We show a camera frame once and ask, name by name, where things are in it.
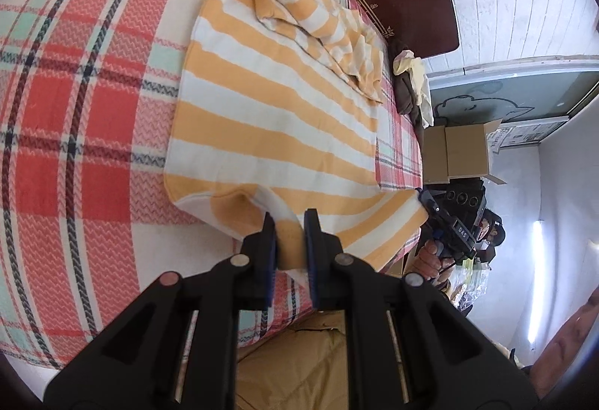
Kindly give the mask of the right forearm tan sleeve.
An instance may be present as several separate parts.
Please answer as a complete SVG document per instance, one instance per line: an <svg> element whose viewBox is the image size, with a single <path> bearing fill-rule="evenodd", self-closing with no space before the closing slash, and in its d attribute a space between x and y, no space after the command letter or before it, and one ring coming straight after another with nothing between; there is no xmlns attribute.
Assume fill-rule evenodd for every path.
<svg viewBox="0 0 599 410"><path fill-rule="evenodd" d="M318 312L238 352L238 409L346 409L344 314Z"/></svg>

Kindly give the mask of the person right hand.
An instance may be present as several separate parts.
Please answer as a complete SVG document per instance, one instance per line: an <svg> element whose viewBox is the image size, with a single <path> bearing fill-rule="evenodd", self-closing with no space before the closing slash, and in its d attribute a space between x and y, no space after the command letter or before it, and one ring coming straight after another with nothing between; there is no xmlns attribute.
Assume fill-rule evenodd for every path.
<svg viewBox="0 0 599 410"><path fill-rule="evenodd" d="M455 266L453 258L441 258L439 253L443 250L440 242L429 240L415 257L408 262L407 272L418 273L425 280L435 285L446 283Z"/></svg>

